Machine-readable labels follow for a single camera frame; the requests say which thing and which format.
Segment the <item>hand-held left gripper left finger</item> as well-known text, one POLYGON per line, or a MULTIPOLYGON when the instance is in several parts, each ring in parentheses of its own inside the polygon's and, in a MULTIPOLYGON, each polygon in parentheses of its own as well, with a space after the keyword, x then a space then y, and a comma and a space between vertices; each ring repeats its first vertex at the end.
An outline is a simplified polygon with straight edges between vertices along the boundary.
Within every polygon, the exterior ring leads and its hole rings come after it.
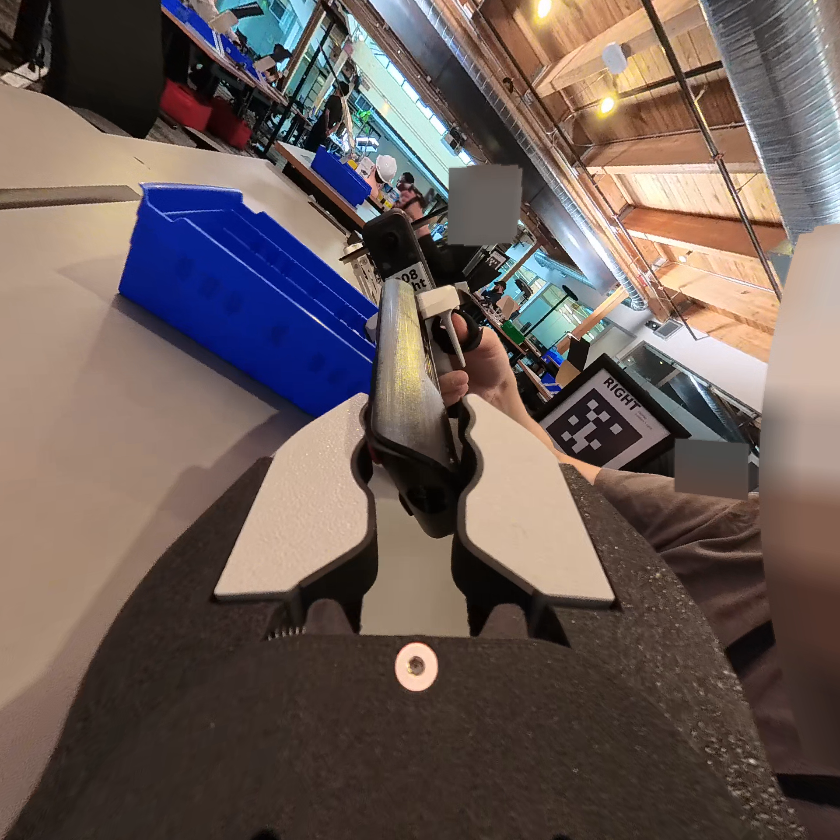
POLYGON ((364 439, 368 398, 351 397, 274 454, 214 589, 219 601, 330 599, 359 606, 375 582, 375 500, 364 439))

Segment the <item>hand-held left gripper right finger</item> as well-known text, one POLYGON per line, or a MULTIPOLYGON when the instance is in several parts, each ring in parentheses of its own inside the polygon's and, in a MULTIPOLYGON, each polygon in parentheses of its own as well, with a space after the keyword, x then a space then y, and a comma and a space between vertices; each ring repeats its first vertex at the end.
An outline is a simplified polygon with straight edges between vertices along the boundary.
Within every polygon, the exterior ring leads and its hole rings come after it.
POLYGON ((484 565, 552 605, 605 609, 616 601, 559 460, 478 395, 461 402, 462 454, 474 475, 458 501, 456 534, 484 565))

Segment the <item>black silver remote control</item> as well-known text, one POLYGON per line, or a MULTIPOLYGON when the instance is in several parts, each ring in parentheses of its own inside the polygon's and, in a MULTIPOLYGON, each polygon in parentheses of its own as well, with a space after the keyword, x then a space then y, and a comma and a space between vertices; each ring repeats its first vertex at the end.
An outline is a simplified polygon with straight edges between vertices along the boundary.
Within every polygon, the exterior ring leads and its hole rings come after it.
POLYGON ((415 292, 395 277, 381 292, 364 427, 372 455, 421 529, 433 539, 452 535, 459 497, 452 428, 415 292))

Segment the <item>person's right forearm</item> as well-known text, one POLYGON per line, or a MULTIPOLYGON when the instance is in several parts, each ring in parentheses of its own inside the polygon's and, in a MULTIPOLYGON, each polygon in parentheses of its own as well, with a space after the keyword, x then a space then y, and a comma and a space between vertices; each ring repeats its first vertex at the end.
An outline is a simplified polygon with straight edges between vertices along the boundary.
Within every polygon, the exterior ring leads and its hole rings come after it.
POLYGON ((574 467, 677 575, 723 647, 770 620, 759 496, 675 490, 671 478, 598 468, 561 453, 525 409, 511 411, 556 458, 574 467))

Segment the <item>person's right hand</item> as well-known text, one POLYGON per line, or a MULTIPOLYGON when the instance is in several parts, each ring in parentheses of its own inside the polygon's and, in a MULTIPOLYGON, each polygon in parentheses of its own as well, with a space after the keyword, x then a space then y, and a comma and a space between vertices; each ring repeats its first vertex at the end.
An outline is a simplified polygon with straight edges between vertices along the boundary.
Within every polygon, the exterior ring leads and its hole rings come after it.
POLYGON ((462 350, 460 368, 438 376, 446 407, 453 406, 468 394, 480 396, 511 420, 543 442, 550 440, 541 426, 529 415, 518 391, 508 353, 492 331, 479 331, 479 342, 473 350, 462 350))

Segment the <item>small blue plastic bin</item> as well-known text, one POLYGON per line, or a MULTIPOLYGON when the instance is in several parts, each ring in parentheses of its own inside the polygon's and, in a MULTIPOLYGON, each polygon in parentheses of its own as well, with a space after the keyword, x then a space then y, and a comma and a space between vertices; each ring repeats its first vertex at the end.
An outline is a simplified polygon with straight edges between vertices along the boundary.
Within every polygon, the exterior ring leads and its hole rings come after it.
POLYGON ((371 194, 371 185, 336 154, 323 145, 315 153, 311 169, 352 207, 363 204, 371 194))

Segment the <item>wooden work table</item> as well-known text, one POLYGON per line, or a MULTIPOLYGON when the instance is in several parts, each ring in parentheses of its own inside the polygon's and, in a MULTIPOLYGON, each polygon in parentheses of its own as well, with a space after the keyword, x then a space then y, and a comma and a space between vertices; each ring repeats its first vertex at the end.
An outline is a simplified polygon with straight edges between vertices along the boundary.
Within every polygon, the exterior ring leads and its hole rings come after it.
POLYGON ((276 163, 282 174, 297 185, 311 203, 330 215, 335 223, 349 233, 360 232, 362 227, 381 212, 371 203, 360 206, 349 204, 330 184, 312 169, 314 153, 281 141, 274 142, 272 150, 279 156, 276 163))

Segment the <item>blue plastic storage bin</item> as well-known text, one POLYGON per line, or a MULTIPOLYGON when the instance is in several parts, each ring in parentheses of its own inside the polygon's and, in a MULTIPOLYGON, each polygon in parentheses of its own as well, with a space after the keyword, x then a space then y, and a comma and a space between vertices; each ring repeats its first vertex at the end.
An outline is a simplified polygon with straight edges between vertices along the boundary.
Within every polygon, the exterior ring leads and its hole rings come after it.
POLYGON ((371 389, 377 307, 243 194, 141 184, 119 293, 319 417, 371 389))

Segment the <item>red plastic bin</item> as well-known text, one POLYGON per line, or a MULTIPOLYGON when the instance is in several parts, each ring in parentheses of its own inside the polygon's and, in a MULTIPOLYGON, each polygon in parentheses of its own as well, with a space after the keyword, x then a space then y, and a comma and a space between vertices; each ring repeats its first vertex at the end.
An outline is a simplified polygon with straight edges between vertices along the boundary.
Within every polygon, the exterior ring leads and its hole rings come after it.
POLYGON ((207 131, 234 149, 245 151, 253 132, 248 122, 237 115, 231 101, 213 98, 209 104, 207 131))
POLYGON ((167 78, 161 94, 160 109, 182 126, 204 132, 213 114, 209 101, 199 97, 187 85, 167 78))

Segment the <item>long wooden workbench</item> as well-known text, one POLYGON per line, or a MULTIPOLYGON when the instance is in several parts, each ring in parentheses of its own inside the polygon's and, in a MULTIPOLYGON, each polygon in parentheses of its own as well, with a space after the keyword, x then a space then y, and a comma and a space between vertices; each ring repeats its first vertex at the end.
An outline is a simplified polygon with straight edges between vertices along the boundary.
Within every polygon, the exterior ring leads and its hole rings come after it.
POLYGON ((264 152, 280 137, 280 130, 308 129, 311 121, 301 106, 280 90, 277 64, 272 56, 251 59, 238 43, 227 36, 237 18, 218 15, 205 20, 188 2, 162 2, 164 20, 164 59, 183 49, 187 69, 184 80, 196 94, 211 101, 231 101, 237 115, 245 119, 253 132, 248 145, 256 143, 264 152))

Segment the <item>person's dark shirt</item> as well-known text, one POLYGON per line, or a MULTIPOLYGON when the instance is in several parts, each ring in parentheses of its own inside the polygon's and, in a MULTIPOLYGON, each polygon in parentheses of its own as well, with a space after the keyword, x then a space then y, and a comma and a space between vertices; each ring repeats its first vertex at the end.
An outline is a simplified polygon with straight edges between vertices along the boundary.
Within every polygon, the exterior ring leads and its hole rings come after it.
POLYGON ((775 779, 809 838, 839 838, 837 770, 806 758, 784 685, 772 622, 726 648, 775 779))

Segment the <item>black chair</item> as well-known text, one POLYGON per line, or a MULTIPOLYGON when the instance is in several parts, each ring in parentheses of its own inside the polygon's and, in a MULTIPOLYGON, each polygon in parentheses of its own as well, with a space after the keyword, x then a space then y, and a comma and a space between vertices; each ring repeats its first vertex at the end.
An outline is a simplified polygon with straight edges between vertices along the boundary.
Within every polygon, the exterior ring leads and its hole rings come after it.
POLYGON ((165 85, 161 2, 57 1, 50 12, 45 95, 144 139, 165 85))

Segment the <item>long narrow silver air duct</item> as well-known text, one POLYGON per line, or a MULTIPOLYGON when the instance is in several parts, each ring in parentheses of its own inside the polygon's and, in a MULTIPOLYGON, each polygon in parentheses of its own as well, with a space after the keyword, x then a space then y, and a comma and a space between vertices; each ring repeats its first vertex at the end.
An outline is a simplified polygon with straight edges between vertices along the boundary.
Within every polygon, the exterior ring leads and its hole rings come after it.
POLYGON ((618 284, 627 293, 631 309, 640 312, 649 308, 644 278, 638 278, 633 265, 625 266, 616 258, 606 237, 603 215, 598 211, 586 213, 575 199, 571 179, 563 168, 565 159, 547 132, 528 115, 521 100, 508 92, 501 78, 494 75, 492 63, 480 45, 456 24, 443 2, 419 1, 416 5, 538 173, 542 185, 533 197, 526 199, 526 204, 593 288, 606 292, 618 284))

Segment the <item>wide ribbed silver air duct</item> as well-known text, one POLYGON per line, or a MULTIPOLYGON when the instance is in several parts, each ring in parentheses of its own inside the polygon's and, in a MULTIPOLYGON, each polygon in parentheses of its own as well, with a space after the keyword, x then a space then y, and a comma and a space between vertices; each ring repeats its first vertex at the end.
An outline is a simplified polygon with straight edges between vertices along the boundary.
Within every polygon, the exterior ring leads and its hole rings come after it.
POLYGON ((839 2, 700 3, 793 241, 839 221, 839 2))

